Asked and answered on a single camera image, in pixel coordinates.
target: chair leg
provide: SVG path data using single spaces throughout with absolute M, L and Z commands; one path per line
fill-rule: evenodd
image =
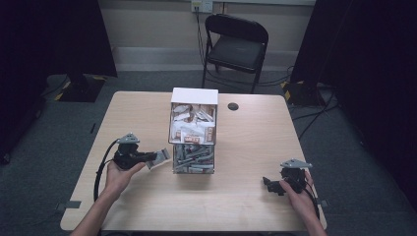
M 206 82 L 206 72 L 208 71 L 208 60 L 205 60 L 205 67 L 203 69 L 203 81 L 202 81 L 202 89 L 205 88 L 205 82 Z
M 257 86 L 258 82 L 260 81 L 260 76 L 261 76 L 261 70 L 258 70 L 257 74 L 254 78 L 254 82 L 252 83 L 251 94 L 254 94 L 255 87 Z

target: hand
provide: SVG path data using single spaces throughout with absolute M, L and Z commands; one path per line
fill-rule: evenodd
M 313 195 L 313 178 L 309 172 L 306 171 L 305 173 L 307 183 L 311 186 L 311 188 L 307 187 L 306 190 Z M 284 189 L 287 193 L 288 199 L 294 210 L 298 213 L 298 215 L 300 215 L 300 217 L 304 221 L 304 224 L 306 225 L 309 234 L 311 236 L 327 235 L 322 227 L 322 224 L 316 216 L 315 206 L 313 205 L 310 196 L 305 191 L 302 191 L 300 194 L 295 193 L 291 186 L 284 180 L 279 181 L 279 184 L 281 185 L 282 189 Z
M 114 161 L 110 161 L 107 165 L 105 187 L 101 194 L 110 194 L 116 201 L 129 185 L 132 176 L 144 168 L 144 166 L 145 164 L 141 162 L 129 170 L 122 170 Z
M 307 183 L 309 183 L 309 185 L 313 187 L 314 182 L 312 176 L 308 171 L 306 171 L 305 173 Z M 284 189 L 285 192 L 288 194 L 288 199 L 292 207 L 302 218 L 310 216 L 311 214 L 316 215 L 313 202 L 305 191 L 302 191 L 300 194 L 295 193 L 291 186 L 284 180 L 279 181 L 279 184 L 281 185 L 282 189 Z M 310 187 L 307 187 L 306 190 L 309 191 L 310 194 L 312 194 L 313 190 L 311 190 Z

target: black curtain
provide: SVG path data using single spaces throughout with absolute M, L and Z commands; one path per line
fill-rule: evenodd
M 318 0 L 291 82 L 336 87 L 366 148 L 417 209 L 417 2 Z
M 2 0 L 0 155 L 47 77 L 71 71 L 117 77 L 97 1 Z

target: human hand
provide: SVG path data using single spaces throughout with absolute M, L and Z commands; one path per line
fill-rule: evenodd
M 122 170 L 114 161 L 110 161 L 107 165 L 105 187 L 101 194 L 109 194 L 116 201 L 129 185 L 132 176 L 144 167 L 145 164 L 140 162 L 128 170 Z
M 314 182 L 310 173 L 306 171 L 305 174 L 307 183 L 311 187 L 313 187 Z M 279 181 L 279 184 L 281 185 L 282 189 L 285 190 L 285 192 L 287 193 L 288 199 L 292 207 L 303 218 L 303 220 L 306 220 L 306 218 L 309 217 L 317 218 L 313 202 L 310 199 L 310 196 L 305 191 L 302 191 L 300 194 L 297 194 L 296 192 L 294 192 L 291 186 L 284 180 Z M 313 190 L 310 187 L 307 187 L 306 190 L 313 195 Z

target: chair seat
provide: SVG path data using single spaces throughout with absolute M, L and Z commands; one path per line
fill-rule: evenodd
M 263 59 L 261 43 L 221 36 L 208 55 L 208 61 L 234 70 L 255 73 Z

